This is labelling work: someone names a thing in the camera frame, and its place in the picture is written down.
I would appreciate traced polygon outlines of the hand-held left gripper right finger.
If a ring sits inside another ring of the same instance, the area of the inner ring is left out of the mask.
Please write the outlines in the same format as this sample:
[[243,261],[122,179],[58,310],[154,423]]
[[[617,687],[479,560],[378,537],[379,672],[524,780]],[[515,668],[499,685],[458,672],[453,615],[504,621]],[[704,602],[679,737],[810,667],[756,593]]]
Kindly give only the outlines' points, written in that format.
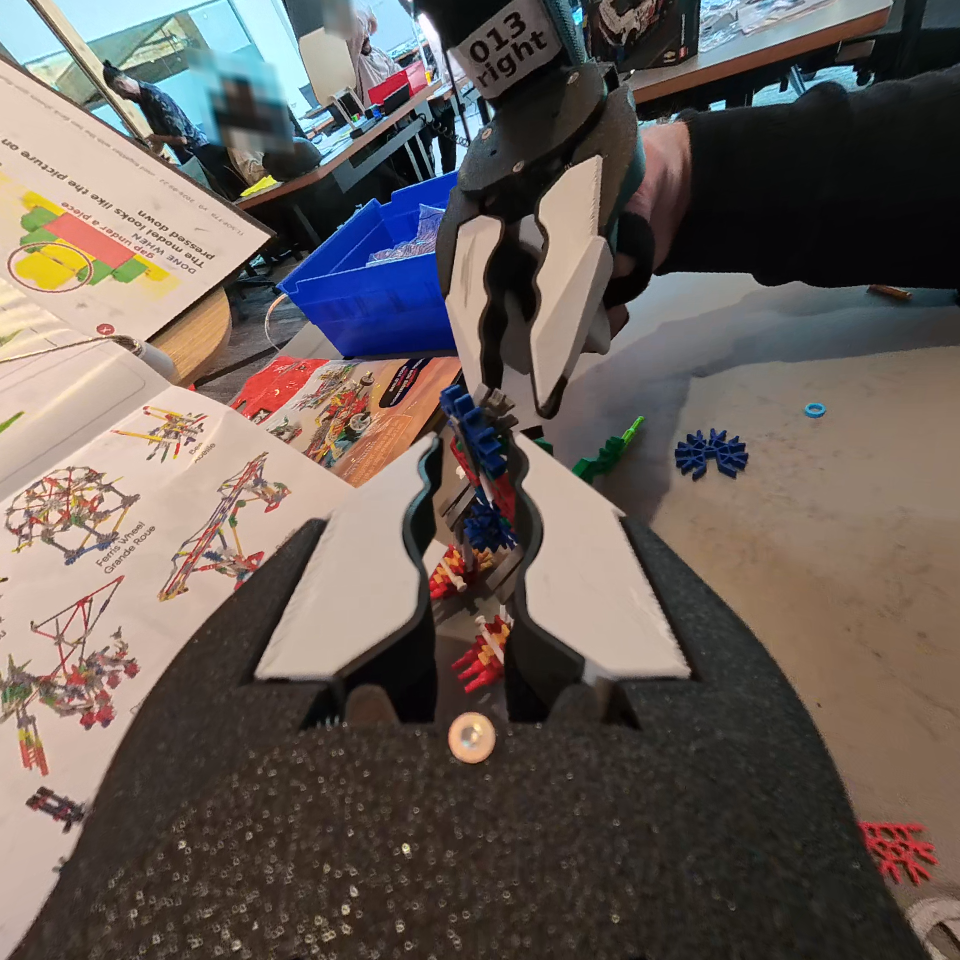
[[523,551],[510,646],[523,680],[689,680],[623,511],[522,434],[512,438],[510,479]]

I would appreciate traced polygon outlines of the colourful construction toy model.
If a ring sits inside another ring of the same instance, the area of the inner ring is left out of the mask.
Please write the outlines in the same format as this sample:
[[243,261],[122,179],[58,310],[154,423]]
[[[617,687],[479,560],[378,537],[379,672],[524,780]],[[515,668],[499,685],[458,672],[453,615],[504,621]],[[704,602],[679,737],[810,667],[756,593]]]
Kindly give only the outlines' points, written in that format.
[[[513,416],[513,402],[502,391],[488,387],[481,387],[477,396],[470,395],[486,413],[508,455],[508,441],[518,422]],[[466,597],[482,579],[501,598],[492,618],[478,615],[474,641],[451,666],[463,691],[472,693],[503,680],[506,643],[514,623],[506,607],[512,592],[508,583],[522,559],[522,548],[514,527],[516,494],[508,465],[495,480],[484,475],[477,477],[447,421],[451,430],[449,449],[457,465],[460,486],[440,507],[453,539],[438,559],[427,562],[430,598],[438,604]]]

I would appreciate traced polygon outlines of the blue snowflake connector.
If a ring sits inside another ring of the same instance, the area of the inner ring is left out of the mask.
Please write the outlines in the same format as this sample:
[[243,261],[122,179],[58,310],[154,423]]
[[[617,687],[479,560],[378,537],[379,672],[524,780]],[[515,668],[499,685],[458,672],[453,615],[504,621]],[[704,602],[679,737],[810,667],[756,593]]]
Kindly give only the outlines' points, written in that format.
[[447,417],[469,469],[477,477],[496,480],[507,470],[507,455],[498,432],[460,385],[452,385],[439,394],[439,407]]
[[728,437],[727,431],[711,428],[707,436],[700,430],[687,434],[674,450],[675,467],[681,475],[694,481],[701,479],[711,463],[717,471],[729,478],[737,478],[746,471],[749,453],[738,436]]

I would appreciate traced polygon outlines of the person's right forearm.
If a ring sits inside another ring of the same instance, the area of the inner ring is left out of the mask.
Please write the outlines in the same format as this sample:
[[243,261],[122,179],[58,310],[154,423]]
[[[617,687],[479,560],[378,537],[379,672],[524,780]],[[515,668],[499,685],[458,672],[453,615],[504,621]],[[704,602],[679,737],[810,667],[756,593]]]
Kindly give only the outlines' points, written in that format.
[[958,290],[957,65],[682,121],[690,200],[658,273]]

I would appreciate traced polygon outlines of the person's right hand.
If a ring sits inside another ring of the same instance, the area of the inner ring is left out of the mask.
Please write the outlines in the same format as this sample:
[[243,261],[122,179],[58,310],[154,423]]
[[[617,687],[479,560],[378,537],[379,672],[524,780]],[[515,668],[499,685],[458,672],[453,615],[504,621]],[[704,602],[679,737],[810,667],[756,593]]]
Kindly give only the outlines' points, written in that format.
[[645,127],[640,133],[645,173],[625,212],[642,219],[652,233],[651,263],[642,270],[650,279],[666,261],[690,207],[690,130],[685,122],[674,121]]

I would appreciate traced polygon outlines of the toy models instruction sheet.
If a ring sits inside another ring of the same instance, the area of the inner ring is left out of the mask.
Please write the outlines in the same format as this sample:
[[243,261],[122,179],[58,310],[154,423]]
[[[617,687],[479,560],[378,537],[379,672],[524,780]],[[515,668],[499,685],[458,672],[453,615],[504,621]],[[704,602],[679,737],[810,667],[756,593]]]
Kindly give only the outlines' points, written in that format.
[[122,739],[221,604],[348,485],[163,390],[2,497],[2,958],[59,879]]

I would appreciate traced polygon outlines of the black toy car box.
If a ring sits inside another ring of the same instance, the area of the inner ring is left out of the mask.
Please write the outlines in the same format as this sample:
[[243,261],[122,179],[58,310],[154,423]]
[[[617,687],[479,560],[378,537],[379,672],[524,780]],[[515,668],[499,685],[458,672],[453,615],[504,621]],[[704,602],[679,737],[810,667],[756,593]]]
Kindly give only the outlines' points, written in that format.
[[621,74],[676,66],[698,53],[700,1],[588,1],[582,8],[587,53]]

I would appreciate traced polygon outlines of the brown plastic bag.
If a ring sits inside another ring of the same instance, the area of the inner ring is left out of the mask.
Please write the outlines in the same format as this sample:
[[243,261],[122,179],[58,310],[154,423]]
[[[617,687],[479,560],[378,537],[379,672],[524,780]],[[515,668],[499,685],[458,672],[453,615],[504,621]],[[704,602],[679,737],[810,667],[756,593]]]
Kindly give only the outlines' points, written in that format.
[[281,355],[230,406],[292,450],[362,486],[433,429],[455,357],[378,361]]

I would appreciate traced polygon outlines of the red case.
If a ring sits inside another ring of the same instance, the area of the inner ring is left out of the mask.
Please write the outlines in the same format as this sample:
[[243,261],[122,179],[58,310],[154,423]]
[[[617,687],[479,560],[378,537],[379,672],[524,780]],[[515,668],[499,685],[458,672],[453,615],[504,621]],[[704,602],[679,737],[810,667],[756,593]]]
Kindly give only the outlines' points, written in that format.
[[385,109],[387,102],[403,103],[428,86],[426,67],[416,61],[391,75],[369,91],[372,106]]

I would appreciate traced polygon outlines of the background work table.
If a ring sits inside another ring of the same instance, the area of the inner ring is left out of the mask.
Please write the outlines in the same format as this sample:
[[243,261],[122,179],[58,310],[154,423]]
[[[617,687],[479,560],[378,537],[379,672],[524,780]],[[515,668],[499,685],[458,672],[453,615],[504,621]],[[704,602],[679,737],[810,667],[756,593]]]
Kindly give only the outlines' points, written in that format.
[[425,128],[427,120],[432,118],[430,104],[448,102],[461,90],[462,85],[457,84],[435,83],[427,86],[393,113],[375,121],[361,136],[349,143],[338,145],[316,169],[290,181],[257,190],[240,198],[235,207],[250,212],[304,190],[307,186],[318,184],[327,177],[333,177],[341,192],[345,193],[372,173],[380,163],[402,149],[406,150],[413,162],[421,158],[422,165],[426,166],[427,158],[423,145],[414,143],[418,153],[413,153],[407,146]]

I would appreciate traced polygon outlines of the wooden table with black legs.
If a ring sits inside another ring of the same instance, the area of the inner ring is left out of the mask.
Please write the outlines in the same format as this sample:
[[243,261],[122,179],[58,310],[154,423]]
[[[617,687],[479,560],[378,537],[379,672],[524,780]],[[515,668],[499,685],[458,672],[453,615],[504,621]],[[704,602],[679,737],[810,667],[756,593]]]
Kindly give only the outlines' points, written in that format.
[[776,21],[749,34],[739,33],[683,63],[635,71],[626,80],[634,102],[645,104],[856,40],[884,27],[891,1],[834,1]]

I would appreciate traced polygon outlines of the round wooden board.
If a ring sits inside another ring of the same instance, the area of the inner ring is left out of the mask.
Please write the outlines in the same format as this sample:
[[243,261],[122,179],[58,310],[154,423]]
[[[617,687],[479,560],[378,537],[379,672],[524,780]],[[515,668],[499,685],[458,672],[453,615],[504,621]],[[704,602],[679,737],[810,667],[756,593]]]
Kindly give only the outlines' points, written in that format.
[[173,362],[170,382],[189,387],[198,378],[213,372],[227,348],[232,330],[230,300],[220,286],[153,334],[149,342]]

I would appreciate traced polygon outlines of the white instruction booklet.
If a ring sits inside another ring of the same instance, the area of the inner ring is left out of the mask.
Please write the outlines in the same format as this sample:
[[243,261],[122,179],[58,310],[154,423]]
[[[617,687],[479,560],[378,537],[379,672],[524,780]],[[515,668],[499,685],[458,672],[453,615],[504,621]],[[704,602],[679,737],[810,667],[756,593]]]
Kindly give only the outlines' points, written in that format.
[[[106,334],[80,332],[1,282],[1,358]],[[112,342],[1,364],[1,494],[54,466],[171,382]]]

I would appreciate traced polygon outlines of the red half snowflake connector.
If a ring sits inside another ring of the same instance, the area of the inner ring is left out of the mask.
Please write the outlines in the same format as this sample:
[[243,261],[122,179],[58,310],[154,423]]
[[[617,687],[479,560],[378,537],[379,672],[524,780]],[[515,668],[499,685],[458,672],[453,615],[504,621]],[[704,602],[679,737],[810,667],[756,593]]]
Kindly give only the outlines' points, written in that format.
[[863,844],[881,876],[894,884],[920,886],[931,880],[930,868],[939,865],[927,828],[918,822],[859,821]]

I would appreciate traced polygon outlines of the grey spoked pulley wheel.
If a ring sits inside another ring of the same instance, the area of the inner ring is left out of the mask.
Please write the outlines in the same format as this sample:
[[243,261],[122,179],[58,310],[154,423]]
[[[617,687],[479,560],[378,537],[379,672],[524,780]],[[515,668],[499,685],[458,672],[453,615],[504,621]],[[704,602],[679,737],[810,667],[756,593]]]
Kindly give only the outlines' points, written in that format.
[[906,919],[929,959],[959,958],[959,899],[929,897],[906,910]]

